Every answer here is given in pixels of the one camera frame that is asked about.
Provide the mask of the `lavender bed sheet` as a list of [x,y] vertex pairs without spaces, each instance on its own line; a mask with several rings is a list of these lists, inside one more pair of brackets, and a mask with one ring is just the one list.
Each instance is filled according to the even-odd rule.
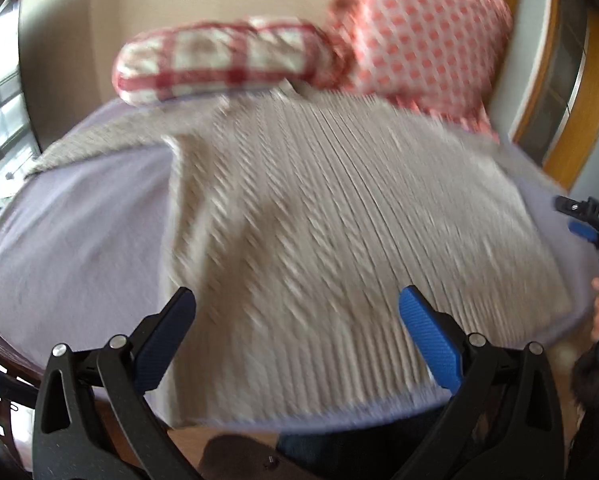
[[[143,110],[113,102],[66,136]],[[493,143],[533,166],[528,174],[515,174],[513,182],[574,300],[575,311],[555,338],[531,339],[552,344],[587,314],[589,285],[599,272],[597,254],[553,209],[557,186],[515,146]],[[0,214],[0,344],[5,352],[41,370],[54,344],[97,347],[162,309],[173,295],[161,294],[158,276],[172,162],[170,148],[158,143],[44,172],[34,168]],[[237,427],[316,432],[375,424]]]

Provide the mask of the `wooden door frame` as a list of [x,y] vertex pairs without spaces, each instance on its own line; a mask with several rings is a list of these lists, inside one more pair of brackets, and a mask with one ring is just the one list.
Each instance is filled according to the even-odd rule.
[[514,27],[493,128],[571,190],[599,139],[599,0],[505,0]]

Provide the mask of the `red checked pillow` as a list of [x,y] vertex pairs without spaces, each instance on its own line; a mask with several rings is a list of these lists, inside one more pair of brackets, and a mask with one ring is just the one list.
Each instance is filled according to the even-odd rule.
[[283,80],[329,87],[341,65],[330,38],[313,23],[253,16],[143,32],[118,52],[112,84],[125,103],[142,106]]

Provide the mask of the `window with railing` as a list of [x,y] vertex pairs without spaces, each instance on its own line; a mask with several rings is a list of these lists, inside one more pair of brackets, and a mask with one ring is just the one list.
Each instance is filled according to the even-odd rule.
[[0,213],[40,154],[21,80],[20,14],[21,0],[0,8]]

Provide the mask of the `pink polka dot pillow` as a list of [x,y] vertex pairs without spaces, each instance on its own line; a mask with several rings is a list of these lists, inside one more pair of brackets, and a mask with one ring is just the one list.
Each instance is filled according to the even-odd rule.
[[332,0],[334,87],[494,136],[485,103],[512,29],[505,0]]

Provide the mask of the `beige cable-knit sweater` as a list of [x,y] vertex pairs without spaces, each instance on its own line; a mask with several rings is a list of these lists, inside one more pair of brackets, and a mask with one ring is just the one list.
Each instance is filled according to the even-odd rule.
[[149,108],[65,136],[35,165],[136,146],[173,154],[160,292],[198,314],[150,396],[175,427],[318,427],[446,399],[398,314],[418,286],[467,330],[520,347],[574,313],[490,140],[374,98],[272,90]]

